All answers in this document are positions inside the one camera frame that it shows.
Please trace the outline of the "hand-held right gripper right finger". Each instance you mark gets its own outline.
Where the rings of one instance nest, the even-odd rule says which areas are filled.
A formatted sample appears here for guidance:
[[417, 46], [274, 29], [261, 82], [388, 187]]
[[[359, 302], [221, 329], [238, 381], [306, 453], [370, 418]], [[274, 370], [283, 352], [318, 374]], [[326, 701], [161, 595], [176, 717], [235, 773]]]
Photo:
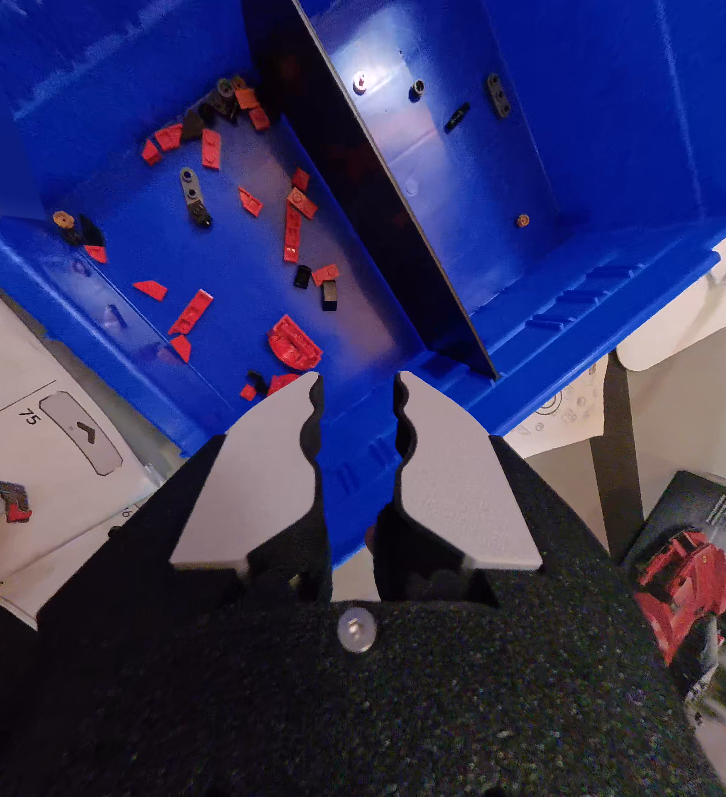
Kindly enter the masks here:
[[392, 503], [468, 569], [535, 572], [542, 557], [485, 428], [411, 372], [394, 380], [403, 434]]

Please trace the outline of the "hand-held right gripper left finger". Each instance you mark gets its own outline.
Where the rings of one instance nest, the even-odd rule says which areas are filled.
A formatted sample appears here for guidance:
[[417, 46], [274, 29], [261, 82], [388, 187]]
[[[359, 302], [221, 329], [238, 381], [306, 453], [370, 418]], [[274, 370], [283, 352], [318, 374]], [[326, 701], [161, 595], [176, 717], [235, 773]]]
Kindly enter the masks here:
[[326, 564], [318, 453], [322, 377], [308, 372], [263, 399], [226, 433], [169, 562], [184, 570]]

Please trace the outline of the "pile of red black bricks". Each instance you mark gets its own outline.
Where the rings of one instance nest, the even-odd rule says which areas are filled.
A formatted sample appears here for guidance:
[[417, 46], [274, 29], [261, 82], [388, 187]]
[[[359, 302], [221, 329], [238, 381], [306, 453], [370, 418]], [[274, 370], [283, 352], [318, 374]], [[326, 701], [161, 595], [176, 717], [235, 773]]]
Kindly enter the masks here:
[[[221, 116], [235, 124], [241, 112], [248, 115], [256, 132], [264, 132], [270, 128], [270, 118], [255, 89], [242, 76], [221, 78], [208, 98], [196, 108], [190, 108], [180, 122], [155, 131], [153, 137], [145, 141], [141, 157], [149, 166], [154, 166], [162, 160], [165, 152], [198, 140], [203, 167], [218, 171], [221, 166], [222, 139], [216, 130], [216, 117]], [[338, 266], [330, 264], [314, 272], [307, 265], [299, 263], [302, 220], [313, 219], [318, 211], [318, 206], [307, 194], [309, 174], [298, 167], [290, 185], [286, 199], [284, 262], [297, 268], [294, 279], [296, 288], [307, 289], [310, 284], [315, 284], [321, 288], [322, 309], [334, 311], [338, 304]], [[105, 236], [84, 214], [75, 218], [65, 210], [56, 210], [50, 219], [59, 236], [69, 246], [83, 249], [98, 264], [107, 264]], [[186, 364], [191, 357], [189, 334], [211, 303], [212, 296], [202, 289], [199, 290], [168, 331], [169, 344]], [[314, 369], [322, 356], [318, 345], [289, 315], [283, 316], [272, 327], [267, 334], [267, 340], [278, 361], [294, 373], [275, 375], [267, 382], [258, 372], [249, 371], [248, 384], [240, 393], [247, 401], [271, 395], [293, 383], [298, 374]]]

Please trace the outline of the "blue storage bin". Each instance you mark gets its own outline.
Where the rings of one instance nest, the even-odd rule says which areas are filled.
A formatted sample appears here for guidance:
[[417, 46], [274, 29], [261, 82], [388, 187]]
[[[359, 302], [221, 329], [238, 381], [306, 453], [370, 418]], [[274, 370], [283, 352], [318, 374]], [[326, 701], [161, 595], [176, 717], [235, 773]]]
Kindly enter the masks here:
[[[248, 371], [283, 370], [267, 333], [289, 315], [323, 351], [340, 563], [396, 469], [398, 371], [504, 435], [717, 264], [726, 2], [299, 3], [500, 379], [425, 347], [263, 83], [241, 2], [0, 2], [0, 206], [39, 210], [0, 217], [0, 288], [185, 457], [245, 412]], [[217, 116], [218, 171], [198, 140], [142, 159], [155, 131], [233, 76], [268, 130]], [[283, 259], [298, 167], [318, 206], [299, 263], [338, 266], [330, 312]], [[100, 228], [107, 264], [59, 236], [56, 210]], [[168, 331], [201, 289], [212, 303], [186, 364]]]

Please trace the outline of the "white instruction booklet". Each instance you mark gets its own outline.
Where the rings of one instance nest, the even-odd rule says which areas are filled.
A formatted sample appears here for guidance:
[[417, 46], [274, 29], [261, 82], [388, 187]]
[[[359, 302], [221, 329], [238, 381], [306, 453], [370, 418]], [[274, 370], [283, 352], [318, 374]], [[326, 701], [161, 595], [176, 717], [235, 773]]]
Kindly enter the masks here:
[[0, 596], [121, 521], [161, 480], [0, 297]]

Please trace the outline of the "white sheet with circles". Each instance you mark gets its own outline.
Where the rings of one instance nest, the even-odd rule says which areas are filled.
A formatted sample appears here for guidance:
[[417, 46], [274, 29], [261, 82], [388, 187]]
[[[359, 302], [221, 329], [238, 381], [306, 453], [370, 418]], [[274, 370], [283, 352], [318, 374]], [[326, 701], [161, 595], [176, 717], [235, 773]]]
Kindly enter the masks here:
[[522, 458], [600, 437], [605, 430], [608, 355], [553, 395], [506, 436]]

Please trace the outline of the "toy car set box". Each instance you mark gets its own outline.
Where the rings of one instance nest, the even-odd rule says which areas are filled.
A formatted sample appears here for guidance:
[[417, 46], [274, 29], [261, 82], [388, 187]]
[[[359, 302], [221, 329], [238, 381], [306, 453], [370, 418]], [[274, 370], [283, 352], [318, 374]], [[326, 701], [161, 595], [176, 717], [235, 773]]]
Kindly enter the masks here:
[[678, 471], [621, 566], [726, 786], [726, 479]]

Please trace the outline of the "white rounded plate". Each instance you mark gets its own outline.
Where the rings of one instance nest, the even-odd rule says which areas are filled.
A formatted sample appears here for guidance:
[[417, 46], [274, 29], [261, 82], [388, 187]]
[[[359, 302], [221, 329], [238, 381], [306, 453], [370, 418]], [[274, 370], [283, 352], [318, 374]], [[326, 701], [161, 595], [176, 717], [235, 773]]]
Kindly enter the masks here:
[[726, 238], [717, 264], [617, 346], [631, 372], [643, 372], [726, 328]]

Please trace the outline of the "black bin divider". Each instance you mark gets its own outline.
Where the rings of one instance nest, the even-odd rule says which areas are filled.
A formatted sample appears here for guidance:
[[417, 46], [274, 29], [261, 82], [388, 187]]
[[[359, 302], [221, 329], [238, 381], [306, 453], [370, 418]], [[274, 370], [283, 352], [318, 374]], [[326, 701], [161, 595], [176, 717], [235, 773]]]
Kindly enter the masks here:
[[500, 379], [299, 2], [241, 2], [250, 55], [426, 348]]

